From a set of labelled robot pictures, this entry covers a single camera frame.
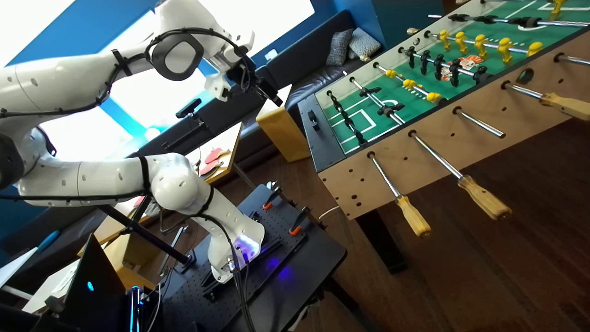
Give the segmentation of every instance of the green playing field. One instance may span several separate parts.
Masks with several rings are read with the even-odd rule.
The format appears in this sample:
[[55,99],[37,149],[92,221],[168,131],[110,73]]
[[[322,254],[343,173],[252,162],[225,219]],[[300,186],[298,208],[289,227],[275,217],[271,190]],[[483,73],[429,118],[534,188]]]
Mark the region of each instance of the green playing field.
[[[533,2],[507,2],[490,14],[496,14],[498,18],[518,18],[518,16],[538,16],[542,20],[549,20],[551,14],[551,3],[546,0],[533,0]],[[568,0],[562,7],[560,20],[573,20],[573,22],[590,22],[590,2],[588,0]],[[512,48],[523,50],[523,51],[511,51],[512,62],[503,64],[501,55],[496,48],[487,48],[487,59],[481,62],[487,66],[488,73],[503,72],[507,66],[520,64],[527,59],[525,50],[533,42],[542,42],[542,46],[551,46],[564,37],[579,31],[581,27],[518,27],[514,24],[481,24],[472,22],[463,31],[466,35],[466,40],[474,40],[475,35],[485,35],[487,44],[498,44],[499,38],[509,37],[512,42]],[[466,55],[477,55],[477,48],[472,44],[466,44],[466,55],[461,55],[457,44],[455,44],[455,31],[450,31],[450,50],[444,50],[440,42],[433,44],[429,48],[431,59],[439,53],[444,55],[444,61],[452,59],[463,59]],[[413,79],[422,86],[426,92],[439,92],[442,97],[452,99],[459,96],[461,92],[472,88],[475,83],[470,75],[459,73],[459,85],[452,86],[450,81],[439,81],[435,79],[435,68],[429,62],[426,75],[420,73],[420,55],[416,55],[415,68],[411,68],[407,62],[394,68],[396,73],[400,73],[404,79]],[[409,92],[402,86],[400,81],[389,79],[385,75],[378,77],[376,81],[370,81],[367,88],[380,88],[376,96],[381,101],[394,99],[404,105],[396,114],[402,118],[402,121],[411,123],[415,118],[422,116],[424,112],[429,112],[433,105],[426,99],[422,99],[420,94]],[[343,99],[339,99],[341,105],[346,109],[350,120],[354,121],[354,127],[363,134],[367,142],[376,140],[381,134],[387,134],[400,127],[400,120],[391,120],[387,116],[378,114],[380,107],[374,105],[370,99],[361,97],[359,94],[350,94]],[[332,125],[332,131],[335,138],[339,140],[345,155],[352,153],[359,147],[356,136],[352,131],[345,125],[343,116],[334,109],[324,109],[324,116],[328,118],[328,123]]]

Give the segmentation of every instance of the wooden handle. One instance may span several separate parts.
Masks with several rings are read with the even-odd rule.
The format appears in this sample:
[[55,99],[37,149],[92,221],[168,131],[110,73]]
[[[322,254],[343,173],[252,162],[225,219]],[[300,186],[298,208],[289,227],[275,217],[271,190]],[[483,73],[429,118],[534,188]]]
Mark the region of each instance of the wooden handle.
[[472,177],[461,177],[459,186],[479,204],[479,208],[492,219],[507,219],[512,210],[505,206],[494,193],[479,186]]
[[428,221],[424,219],[424,216],[420,214],[418,208],[415,208],[407,195],[400,195],[398,197],[398,206],[402,208],[402,214],[405,217],[405,221],[409,223],[411,230],[416,234],[416,236],[426,236],[429,234],[429,225]]
[[590,103],[575,97],[562,97],[558,94],[547,92],[540,99],[544,105],[564,107],[564,112],[579,118],[582,121],[590,121]]

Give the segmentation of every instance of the floor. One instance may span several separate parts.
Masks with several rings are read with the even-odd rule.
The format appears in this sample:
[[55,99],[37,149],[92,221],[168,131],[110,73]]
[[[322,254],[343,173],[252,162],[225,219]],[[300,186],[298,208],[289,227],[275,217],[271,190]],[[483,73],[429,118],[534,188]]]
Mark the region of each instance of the floor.
[[[490,221],[452,177],[411,193],[433,232],[415,238],[396,204],[378,212],[407,269],[391,275],[345,219],[310,160],[282,156],[247,169],[254,182],[278,180],[298,206],[322,216],[348,251],[335,280],[385,330],[590,330],[590,125],[568,121],[464,169],[512,210]],[[219,190],[234,203],[249,188],[238,177]],[[361,330],[326,293],[297,328]]]

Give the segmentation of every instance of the foosball table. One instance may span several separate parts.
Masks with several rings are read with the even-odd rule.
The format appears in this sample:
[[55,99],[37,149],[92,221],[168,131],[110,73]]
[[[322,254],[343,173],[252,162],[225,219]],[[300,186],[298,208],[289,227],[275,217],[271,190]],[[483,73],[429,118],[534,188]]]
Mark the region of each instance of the foosball table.
[[588,26],[588,0],[463,3],[298,103],[317,175],[348,219],[394,201],[416,236],[431,227],[407,195],[450,173],[483,214],[511,217],[459,169],[590,121]]

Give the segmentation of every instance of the white robotic arm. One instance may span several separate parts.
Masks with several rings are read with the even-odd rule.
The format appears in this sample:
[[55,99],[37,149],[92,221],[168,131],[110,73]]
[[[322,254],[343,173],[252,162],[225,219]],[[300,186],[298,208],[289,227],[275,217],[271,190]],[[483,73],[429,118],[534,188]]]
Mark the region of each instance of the white robotic arm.
[[252,38],[236,37],[245,44],[234,44],[197,0],[166,0],[155,13],[158,29],[145,44],[0,70],[0,188],[18,182],[27,203],[44,206],[112,204],[151,192],[162,208],[192,216],[212,234],[212,275],[227,282],[232,247],[241,267],[260,252],[263,227],[210,188],[182,155],[62,162],[46,149],[48,136],[39,129],[46,120],[94,109],[116,79],[149,68],[186,79],[203,57],[217,68],[206,88],[227,99],[225,75],[236,66],[251,70],[245,51]]

